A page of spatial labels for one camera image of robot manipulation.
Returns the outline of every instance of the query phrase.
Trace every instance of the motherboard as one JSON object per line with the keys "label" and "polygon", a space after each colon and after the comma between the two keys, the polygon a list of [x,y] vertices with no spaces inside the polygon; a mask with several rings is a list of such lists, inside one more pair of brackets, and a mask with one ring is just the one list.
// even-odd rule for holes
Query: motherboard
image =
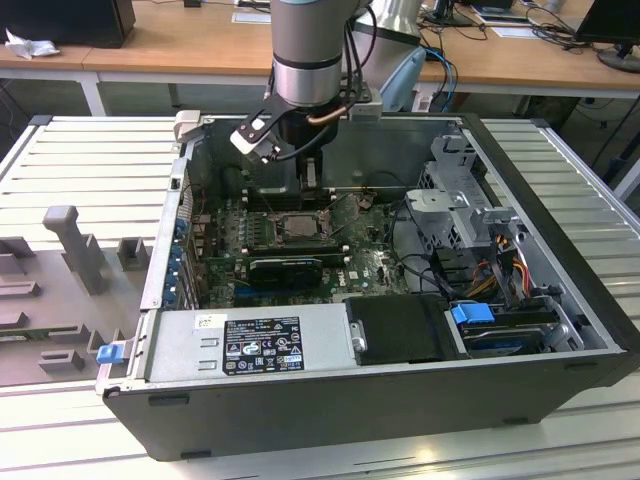
{"label": "motherboard", "polygon": [[262,197],[211,212],[205,267],[209,308],[338,303],[408,293],[390,251],[389,204],[375,195],[332,195],[314,210],[279,209]]}

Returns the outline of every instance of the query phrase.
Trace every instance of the wooden desk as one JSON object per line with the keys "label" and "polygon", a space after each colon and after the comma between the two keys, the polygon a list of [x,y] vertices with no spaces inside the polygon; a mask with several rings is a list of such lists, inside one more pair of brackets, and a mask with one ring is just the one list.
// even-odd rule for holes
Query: wooden desk
{"label": "wooden desk", "polygon": [[233,6],[134,2],[136,25],[119,50],[93,49],[87,70],[269,75],[271,25],[232,23]]}
{"label": "wooden desk", "polygon": [[[584,17],[591,4],[591,1],[569,0],[561,16]],[[526,8],[517,2],[514,9],[526,13]],[[465,9],[463,13],[477,20],[471,9]],[[542,21],[553,20],[544,12],[533,16]],[[465,28],[463,31],[468,36],[482,37],[474,28]],[[424,32],[427,40],[438,46],[437,36]],[[630,98],[640,93],[640,75],[606,67],[592,50],[569,52],[540,39],[500,38],[492,28],[487,28],[486,34],[487,41],[474,41],[448,28],[442,36],[447,59],[458,68],[460,91],[528,93],[522,91],[524,88],[546,95]],[[430,63],[422,70],[420,81],[439,82],[442,81],[442,75],[442,67],[438,63]]]}
{"label": "wooden desk", "polygon": [[[590,2],[569,0],[563,15],[584,14]],[[234,7],[209,4],[185,9],[182,2],[135,1],[136,26],[121,49],[62,47],[63,54],[31,62],[0,53],[0,77],[51,78],[80,82],[94,115],[106,109],[100,82],[264,85],[271,67],[271,28],[232,23]],[[478,35],[475,29],[465,29]],[[602,65],[594,52],[566,52],[538,39],[473,41],[447,29],[447,58],[458,67],[457,91],[517,95],[635,98],[640,75]],[[428,34],[437,45],[437,38]],[[430,95],[443,79],[438,63],[425,64],[418,90]]]}

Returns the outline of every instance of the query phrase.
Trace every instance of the crumpled paper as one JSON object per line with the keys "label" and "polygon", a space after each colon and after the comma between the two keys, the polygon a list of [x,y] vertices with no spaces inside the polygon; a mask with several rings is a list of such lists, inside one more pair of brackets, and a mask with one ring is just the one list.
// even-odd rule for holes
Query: crumpled paper
{"label": "crumpled paper", "polygon": [[32,41],[12,34],[9,29],[7,29],[6,32],[9,41],[4,42],[4,46],[18,57],[31,60],[33,57],[44,57],[60,53],[60,50],[56,48],[53,42],[48,40]]}

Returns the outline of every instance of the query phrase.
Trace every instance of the floor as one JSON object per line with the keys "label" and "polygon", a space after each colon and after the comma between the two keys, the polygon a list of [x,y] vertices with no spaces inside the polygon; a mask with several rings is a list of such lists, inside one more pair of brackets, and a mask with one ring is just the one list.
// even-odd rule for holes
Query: floor
{"label": "floor", "polygon": [[[32,116],[89,115],[80,86],[73,82],[38,80],[5,81],[7,90],[20,107]],[[101,85],[103,97],[113,115],[173,115],[169,90],[161,84],[107,83]],[[261,87],[180,85],[182,108],[197,108],[210,113],[246,113],[255,108],[261,98]],[[484,118],[510,118],[518,98],[509,95],[471,95],[462,109]],[[581,101],[569,121],[560,131],[564,140],[586,162],[591,163],[602,144],[627,113],[632,100],[598,99],[591,105]],[[604,152],[595,170],[602,175],[608,160],[619,154],[640,128],[640,115],[630,117]],[[0,95],[0,158],[27,123],[26,117],[6,95]],[[9,130],[11,124],[17,130]],[[640,195],[630,200],[632,208],[640,208]]]}

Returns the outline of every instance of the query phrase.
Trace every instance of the power supply label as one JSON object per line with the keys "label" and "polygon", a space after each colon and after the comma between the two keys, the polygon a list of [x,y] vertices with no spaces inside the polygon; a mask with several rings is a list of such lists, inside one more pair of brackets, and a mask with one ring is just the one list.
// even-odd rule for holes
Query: power supply label
{"label": "power supply label", "polygon": [[227,375],[304,370],[299,317],[229,320],[224,324]]}

